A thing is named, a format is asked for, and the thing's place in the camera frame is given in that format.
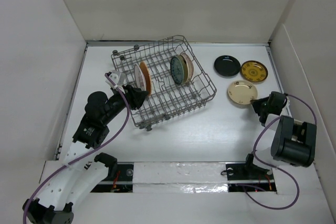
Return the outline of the blue floral teal plate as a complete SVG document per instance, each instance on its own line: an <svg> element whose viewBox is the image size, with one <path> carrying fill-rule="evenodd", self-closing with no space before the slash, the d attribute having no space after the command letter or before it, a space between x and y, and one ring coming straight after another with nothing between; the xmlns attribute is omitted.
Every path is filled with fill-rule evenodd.
<svg viewBox="0 0 336 224"><path fill-rule="evenodd" d="M172 57L170 61L170 71L173 81L176 84L182 84L184 80L184 67L177 56Z"/></svg>

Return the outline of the yellow and brown patterned plate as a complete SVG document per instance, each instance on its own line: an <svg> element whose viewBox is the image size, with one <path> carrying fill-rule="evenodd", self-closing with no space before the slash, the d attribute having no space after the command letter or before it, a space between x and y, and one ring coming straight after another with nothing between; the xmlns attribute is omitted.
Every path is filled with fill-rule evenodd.
<svg viewBox="0 0 336 224"><path fill-rule="evenodd" d="M268 69L259 61L249 60L242 64L240 69L241 75L248 81L259 83L268 77Z"/></svg>

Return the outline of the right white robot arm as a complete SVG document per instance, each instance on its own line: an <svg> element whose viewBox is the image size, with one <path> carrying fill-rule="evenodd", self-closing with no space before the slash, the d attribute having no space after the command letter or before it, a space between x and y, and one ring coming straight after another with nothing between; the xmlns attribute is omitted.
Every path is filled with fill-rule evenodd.
<svg viewBox="0 0 336 224"><path fill-rule="evenodd" d="M281 115L289 98L302 102L311 111L314 122L301 122ZM273 160L295 167L309 167L314 161L317 136L317 117L312 107L299 97L276 91L268 97L251 100L251 104L265 127L263 132L278 123L269 151Z"/></svg>

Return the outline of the white plate with red characters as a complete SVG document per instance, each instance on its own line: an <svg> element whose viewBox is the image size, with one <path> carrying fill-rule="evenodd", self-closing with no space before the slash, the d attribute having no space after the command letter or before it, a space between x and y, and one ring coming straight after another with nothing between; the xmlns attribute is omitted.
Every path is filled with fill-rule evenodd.
<svg viewBox="0 0 336 224"><path fill-rule="evenodd" d="M134 79L135 79L136 86L142 91L146 91L146 80L138 64L134 65Z"/></svg>

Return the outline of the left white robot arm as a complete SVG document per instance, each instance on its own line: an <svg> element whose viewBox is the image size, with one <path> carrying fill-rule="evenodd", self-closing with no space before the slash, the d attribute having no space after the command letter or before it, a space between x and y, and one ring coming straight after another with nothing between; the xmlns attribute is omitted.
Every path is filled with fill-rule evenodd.
<svg viewBox="0 0 336 224"><path fill-rule="evenodd" d="M85 114L63 165L46 178L23 205L23 222L72 223L74 209L103 179L117 175L118 161L100 151L108 144L108 124L122 111L139 109L150 93L131 85L113 87L113 96L89 95Z"/></svg>

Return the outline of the orange woven round plate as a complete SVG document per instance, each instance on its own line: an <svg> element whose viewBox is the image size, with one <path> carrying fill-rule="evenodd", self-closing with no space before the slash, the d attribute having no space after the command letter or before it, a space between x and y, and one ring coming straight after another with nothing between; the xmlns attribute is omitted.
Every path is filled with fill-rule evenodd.
<svg viewBox="0 0 336 224"><path fill-rule="evenodd" d="M150 97L152 94L152 82L149 68L144 61L141 61L139 66L145 78L146 91L149 93L148 96Z"/></svg>

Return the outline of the cream plate with gold centre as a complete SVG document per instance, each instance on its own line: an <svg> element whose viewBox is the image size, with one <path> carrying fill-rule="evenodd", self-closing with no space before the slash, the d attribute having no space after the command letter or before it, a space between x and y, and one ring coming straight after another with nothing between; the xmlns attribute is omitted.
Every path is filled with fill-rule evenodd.
<svg viewBox="0 0 336 224"><path fill-rule="evenodd" d="M178 58L182 64L183 67L183 81L182 83L186 83L190 81L191 78L191 68L189 67L189 64L187 63L186 59L182 55L178 55Z"/></svg>

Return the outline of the cream plate with black print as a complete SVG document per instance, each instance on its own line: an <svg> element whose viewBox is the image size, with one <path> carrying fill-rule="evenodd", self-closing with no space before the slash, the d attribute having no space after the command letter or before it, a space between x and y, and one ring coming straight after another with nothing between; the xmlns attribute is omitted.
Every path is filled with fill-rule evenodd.
<svg viewBox="0 0 336 224"><path fill-rule="evenodd" d="M229 98L239 105L249 105L252 100L258 98L256 86L247 80L232 82L227 88L227 93Z"/></svg>

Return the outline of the brown translucent square plate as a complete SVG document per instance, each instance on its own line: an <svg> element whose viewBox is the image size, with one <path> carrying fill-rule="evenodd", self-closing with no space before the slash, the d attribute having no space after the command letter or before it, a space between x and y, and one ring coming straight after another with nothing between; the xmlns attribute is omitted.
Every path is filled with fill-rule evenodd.
<svg viewBox="0 0 336 224"><path fill-rule="evenodd" d="M187 69L188 69L188 76L187 76L187 82L189 82L194 74L194 66L192 63L191 58L186 53L181 53L182 58L185 60Z"/></svg>

